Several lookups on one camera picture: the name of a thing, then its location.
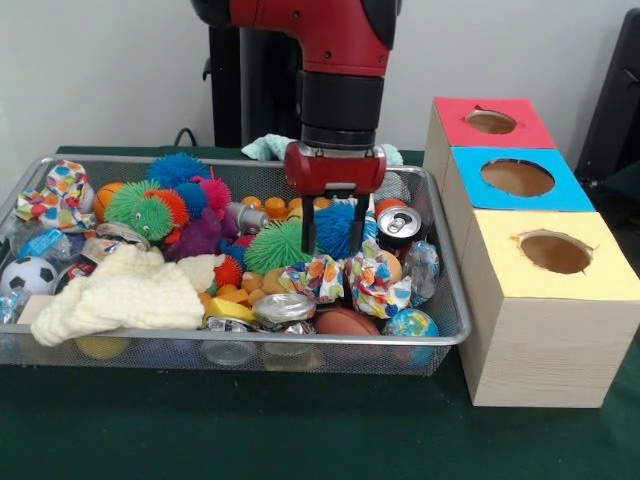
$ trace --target soccer ball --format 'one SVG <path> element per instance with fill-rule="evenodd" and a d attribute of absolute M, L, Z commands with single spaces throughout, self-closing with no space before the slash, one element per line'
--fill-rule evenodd
<path fill-rule="evenodd" d="M 19 258 L 7 265 L 0 278 L 0 291 L 22 287 L 34 295 L 51 295 L 58 276 L 56 269 L 39 257 Z"/>

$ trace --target toy basketball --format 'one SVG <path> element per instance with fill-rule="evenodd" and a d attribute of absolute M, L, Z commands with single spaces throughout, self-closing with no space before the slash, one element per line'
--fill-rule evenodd
<path fill-rule="evenodd" d="M 109 183 L 96 193 L 93 199 L 93 213 L 96 214 L 96 219 L 100 223 L 104 222 L 104 212 L 111 203 L 113 195 L 122 187 L 124 187 L 124 183 L 121 182 Z"/>

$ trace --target blue box lid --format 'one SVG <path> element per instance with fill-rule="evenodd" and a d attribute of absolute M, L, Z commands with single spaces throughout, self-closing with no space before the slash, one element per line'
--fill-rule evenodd
<path fill-rule="evenodd" d="M 477 147 L 452 150 L 475 208 L 595 211 L 557 150 Z"/>

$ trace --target white wall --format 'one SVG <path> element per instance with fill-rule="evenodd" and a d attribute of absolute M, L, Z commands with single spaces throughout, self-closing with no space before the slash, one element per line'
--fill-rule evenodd
<path fill-rule="evenodd" d="M 529 97 L 574 164 L 636 3 L 405 0 L 378 140 L 424 148 L 435 95 Z M 188 0 L 4 0 L 0 192 L 61 144 L 211 144 L 208 54 Z"/>

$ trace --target yellow ball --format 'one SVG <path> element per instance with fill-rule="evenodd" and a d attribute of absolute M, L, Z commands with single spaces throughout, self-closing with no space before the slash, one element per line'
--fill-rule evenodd
<path fill-rule="evenodd" d="M 131 343 L 130 338 L 80 337 L 75 339 L 82 353 L 98 360 L 109 360 L 124 352 Z"/>

